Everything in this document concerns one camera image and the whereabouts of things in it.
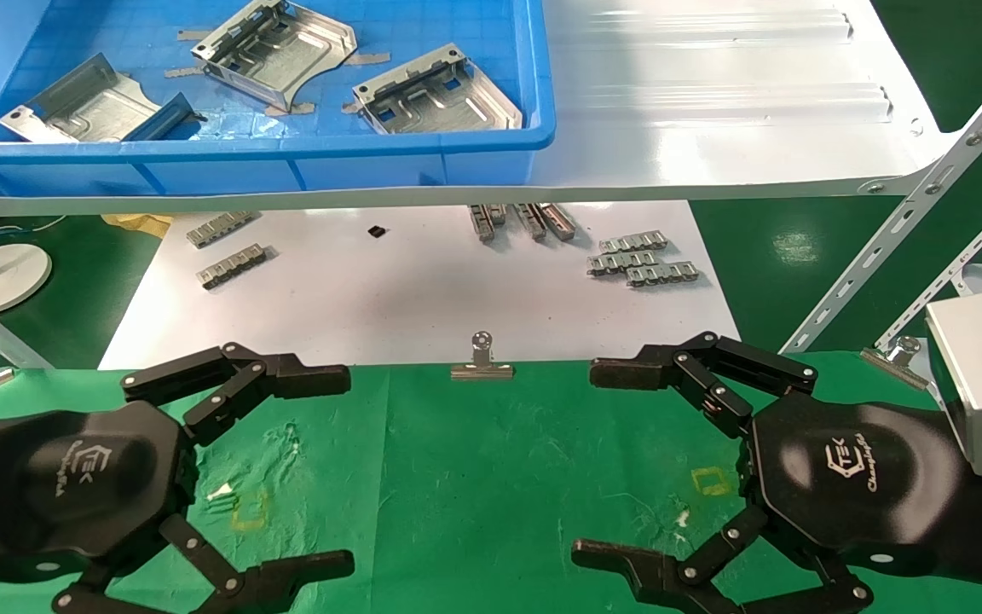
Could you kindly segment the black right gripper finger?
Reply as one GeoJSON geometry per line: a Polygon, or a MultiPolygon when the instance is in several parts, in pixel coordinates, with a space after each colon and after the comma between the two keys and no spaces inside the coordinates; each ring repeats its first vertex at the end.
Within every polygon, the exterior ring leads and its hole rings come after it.
{"type": "Polygon", "coordinates": [[[705,331],[681,345],[644,345],[632,358],[592,359],[593,387],[620,390],[674,389],[722,434],[744,438],[753,408],[725,384],[732,379],[775,397],[814,392],[816,370],[794,359],[705,331]]]}

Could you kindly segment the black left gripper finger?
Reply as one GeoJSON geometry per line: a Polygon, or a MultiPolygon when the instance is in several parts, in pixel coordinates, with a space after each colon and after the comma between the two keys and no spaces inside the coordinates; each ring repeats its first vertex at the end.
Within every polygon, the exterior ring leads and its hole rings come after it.
{"type": "Polygon", "coordinates": [[[351,389],[351,374],[344,365],[308,367],[293,353],[258,354],[227,343],[126,374],[121,388],[126,401],[155,407],[207,392],[184,413],[183,429],[192,443],[210,446],[269,397],[344,394],[351,389]]]}

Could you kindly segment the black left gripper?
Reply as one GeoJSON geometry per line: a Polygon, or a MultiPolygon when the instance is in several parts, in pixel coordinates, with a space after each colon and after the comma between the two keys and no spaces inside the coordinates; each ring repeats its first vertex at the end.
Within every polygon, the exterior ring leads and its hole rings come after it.
{"type": "Polygon", "coordinates": [[[168,543],[213,587],[194,613],[288,613],[308,584],[354,574],[348,549],[236,571],[182,516],[198,477],[186,432],[147,402],[0,419],[0,582],[84,571],[52,611],[159,613],[106,591],[168,543]]]}

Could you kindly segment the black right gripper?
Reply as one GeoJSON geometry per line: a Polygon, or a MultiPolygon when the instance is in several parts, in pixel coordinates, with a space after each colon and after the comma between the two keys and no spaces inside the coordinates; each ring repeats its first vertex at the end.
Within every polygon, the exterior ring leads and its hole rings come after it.
{"type": "Polygon", "coordinates": [[[745,507],[688,559],[580,539],[573,563],[623,576],[635,601],[681,613],[861,613],[873,591],[843,563],[883,574],[942,564],[952,499],[971,472],[943,413],[783,397],[754,415],[747,451],[748,498],[760,507],[745,507]],[[743,604],[725,597],[714,577],[765,530],[796,563],[809,559],[821,586],[743,604]]]}

